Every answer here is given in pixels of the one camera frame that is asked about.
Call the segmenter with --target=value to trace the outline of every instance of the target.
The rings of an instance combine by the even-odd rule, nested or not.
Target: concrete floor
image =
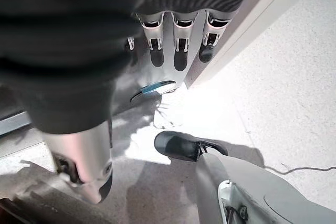
[[[300,0],[210,82],[114,118],[112,190],[93,207],[97,216],[111,223],[198,223],[194,164],[155,151],[163,128],[225,141],[231,156],[269,169],[336,211],[336,169],[279,173],[336,166],[335,3]],[[0,197],[53,177],[35,129],[6,136],[0,150]]]

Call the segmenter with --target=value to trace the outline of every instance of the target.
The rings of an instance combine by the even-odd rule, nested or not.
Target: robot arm
[[[115,81],[131,61],[126,41],[133,50],[144,30],[160,67],[163,14],[171,12],[175,70],[183,71],[198,12],[207,18],[197,59],[209,62],[242,1],[0,0],[0,82],[42,132],[59,175],[96,204],[111,186],[108,121]]]

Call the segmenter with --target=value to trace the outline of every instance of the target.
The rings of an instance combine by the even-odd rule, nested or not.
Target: metal joint
[[[163,15],[162,13],[161,18],[159,20],[153,22],[142,22],[140,23],[143,27],[145,32],[148,45],[150,50],[161,50],[162,49],[162,41],[163,41]]]
[[[171,14],[174,21],[175,51],[179,52],[180,49],[183,49],[184,52],[188,52],[191,33],[198,13],[195,15],[195,18],[190,20],[179,20],[173,13]]]
[[[230,19],[214,18],[209,11],[206,11],[206,21],[203,27],[203,45],[216,46],[230,21]]]

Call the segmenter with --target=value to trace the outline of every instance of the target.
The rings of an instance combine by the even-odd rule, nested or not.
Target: silver metal part
[[[163,43],[163,15],[162,13],[161,18],[159,20],[156,20],[154,22],[142,22],[140,20],[140,23],[143,27],[143,30],[145,32],[148,45],[150,50],[154,50],[154,41],[157,40],[158,48],[157,50],[161,50],[162,43]]]
[[[203,45],[212,44],[213,47],[216,46],[229,23],[230,20],[213,18],[210,12],[206,11],[206,21],[203,27]]]
[[[72,134],[42,136],[57,168],[59,176],[92,204],[101,202],[111,185],[112,161],[108,122],[86,131]]]
[[[0,121],[0,135],[6,134],[28,124],[30,124],[30,119],[27,112],[12,115]]]
[[[134,49],[134,38],[133,37],[128,37],[127,38],[127,43],[130,47],[130,50],[133,50]]]
[[[184,52],[188,52],[191,33],[193,30],[195,18],[197,17],[198,13],[192,20],[178,20],[176,17],[174,17],[173,13],[171,14],[173,16],[173,22],[174,22],[175,51],[178,52],[180,50],[180,42],[181,42],[180,40],[185,39]]]

